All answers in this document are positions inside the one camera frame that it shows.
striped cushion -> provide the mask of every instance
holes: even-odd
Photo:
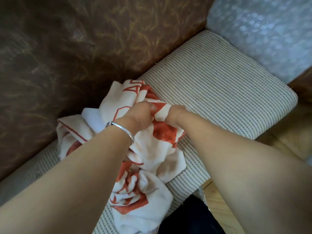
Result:
[[[163,101],[186,105],[190,111],[251,139],[282,119],[297,103],[290,88],[208,30],[180,46],[141,79]],[[179,147],[187,169],[167,183],[174,196],[169,213],[209,178],[187,136]],[[55,141],[1,182],[0,204],[57,163]],[[105,207],[94,233],[117,233],[110,207]]]

blanket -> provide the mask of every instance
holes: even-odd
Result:
[[[135,135],[108,201],[120,234],[157,231],[173,200],[165,184],[186,168],[177,147],[184,131],[164,122],[171,105],[162,102],[143,80],[127,80],[113,82],[98,109],[85,108],[79,115],[58,120],[59,158],[63,160],[104,130],[107,122],[143,100],[157,108],[151,113],[153,122]]]

black pants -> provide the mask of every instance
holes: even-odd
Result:
[[[225,234],[208,207],[196,196],[188,197],[179,208],[165,218],[158,234]]]

silver bangle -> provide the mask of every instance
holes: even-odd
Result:
[[[106,124],[105,128],[108,127],[108,126],[111,126],[111,125],[117,126],[120,129],[122,129],[124,132],[126,132],[128,134],[128,136],[130,136],[130,138],[131,138],[131,141],[132,141],[131,145],[133,145],[133,143],[135,142],[135,138],[134,138],[133,134],[130,131],[128,131],[125,127],[123,127],[123,126],[121,126],[121,125],[119,125],[119,124],[117,124],[117,123],[115,123],[113,121],[108,122]]]

forearm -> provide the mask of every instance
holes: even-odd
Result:
[[[311,204],[306,204],[312,194],[310,167],[197,114],[181,114],[178,124],[247,232],[286,233],[307,228],[311,218]]]
[[[115,122],[137,132],[127,119]],[[0,232],[91,233],[130,144],[124,131],[107,127],[2,206]]]

